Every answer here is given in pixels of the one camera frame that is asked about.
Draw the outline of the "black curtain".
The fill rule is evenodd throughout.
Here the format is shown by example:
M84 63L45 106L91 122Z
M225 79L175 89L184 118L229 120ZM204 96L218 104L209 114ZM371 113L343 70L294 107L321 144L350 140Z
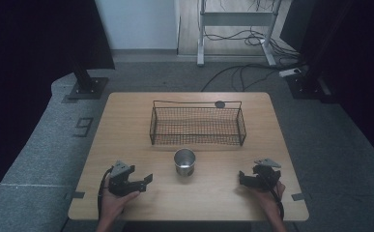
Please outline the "black curtain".
M374 0L355 0L336 37L323 79L374 147Z
M96 0L0 0L0 181L40 121L52 83L113 66Z

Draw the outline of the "black wire mesh basket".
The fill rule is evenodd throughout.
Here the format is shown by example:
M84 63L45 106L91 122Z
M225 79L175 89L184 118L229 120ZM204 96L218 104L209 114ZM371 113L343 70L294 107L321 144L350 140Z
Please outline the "black wire mesh basket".
M153 101L153 145L222 144L243 146L241 101Z

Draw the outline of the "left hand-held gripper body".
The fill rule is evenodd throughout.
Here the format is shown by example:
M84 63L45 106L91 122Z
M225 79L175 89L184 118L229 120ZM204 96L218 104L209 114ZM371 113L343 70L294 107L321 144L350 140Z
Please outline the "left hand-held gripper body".
M130 165L118 160L112 167L109 175L109 191L117 196L125 196L131 192L138 191L137 183L129 181Z

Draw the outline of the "metal cup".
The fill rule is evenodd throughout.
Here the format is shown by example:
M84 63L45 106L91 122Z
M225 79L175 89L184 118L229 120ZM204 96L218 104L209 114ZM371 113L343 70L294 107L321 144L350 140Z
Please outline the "metal cup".
M174 155L176 172L182 177L189 177L194 172L196 156L188 148L179 149Z

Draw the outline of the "person's left hand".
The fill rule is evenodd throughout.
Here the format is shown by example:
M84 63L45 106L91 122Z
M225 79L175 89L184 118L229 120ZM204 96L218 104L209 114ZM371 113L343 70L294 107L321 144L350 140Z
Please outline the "person's left hand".
M101 196L100 222L114 222L122 214L126 205L140 194L139 191L134 191L125 196L117 196L111 193L108 187L109 179L106 179Z

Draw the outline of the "white power strip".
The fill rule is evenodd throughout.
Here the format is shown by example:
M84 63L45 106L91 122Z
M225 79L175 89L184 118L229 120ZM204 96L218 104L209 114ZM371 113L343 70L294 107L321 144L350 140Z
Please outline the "white power strip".
M294 69L279 72L279 76L280 77L286 77L286 76L290 76L290 75L300 74L301 72L302 71L299 68L294 68Z

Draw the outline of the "dark tape number mark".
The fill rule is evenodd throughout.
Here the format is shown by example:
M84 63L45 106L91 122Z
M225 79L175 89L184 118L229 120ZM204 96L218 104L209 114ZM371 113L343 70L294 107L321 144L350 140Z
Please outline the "dark tape number mark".
M93 117L81 117L78 119L74 128L74 137L86 137L92 127Z

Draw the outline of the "person's right hand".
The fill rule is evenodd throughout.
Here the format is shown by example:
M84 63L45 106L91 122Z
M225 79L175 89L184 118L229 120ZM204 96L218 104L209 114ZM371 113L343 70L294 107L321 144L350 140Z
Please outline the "person's right hand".
M286 187L281 182L278 182L273 190L276 193L276 196L281 199L285 189ZM258 204L267 217L280 217L278 204L276 203L276 200L271 192L253 189L252 194L257 199Z

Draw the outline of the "black stand with base plate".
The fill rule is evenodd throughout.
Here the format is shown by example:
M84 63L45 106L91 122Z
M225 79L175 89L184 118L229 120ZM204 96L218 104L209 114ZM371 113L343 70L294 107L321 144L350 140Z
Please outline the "black stand with base plate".
M76 82L67 95L68 101L98 100L101 97L108 83L107 77L91 77L76 60L72 60L72 72Z
M293 0L280 38L300 54L304 71L287 82L294 99L330 102L323 79L336 37L355 0Z

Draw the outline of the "white metal desk frame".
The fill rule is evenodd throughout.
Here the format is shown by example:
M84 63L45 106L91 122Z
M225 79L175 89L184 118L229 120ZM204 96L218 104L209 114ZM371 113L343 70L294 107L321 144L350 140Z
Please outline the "white metal desk frame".
M271 40L281 2L282 0L275 0L273 9L270 12L220 13L207 12L206 0L198 0L199 37L197 44L197 65L204 65L204 33L207 26L267 26L267 34L260 40L260 44L268 64L275 66L276 61L273 58Z

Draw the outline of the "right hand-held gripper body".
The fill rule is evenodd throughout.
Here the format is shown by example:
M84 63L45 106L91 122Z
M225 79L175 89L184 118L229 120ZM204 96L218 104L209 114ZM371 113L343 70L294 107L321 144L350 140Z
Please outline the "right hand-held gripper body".
M256 188L262 190L273 189L281 177L279 168L280 164L272 159L258 159L255 161L255 165L259 164L263 166L263 173L261 175L255 175Z

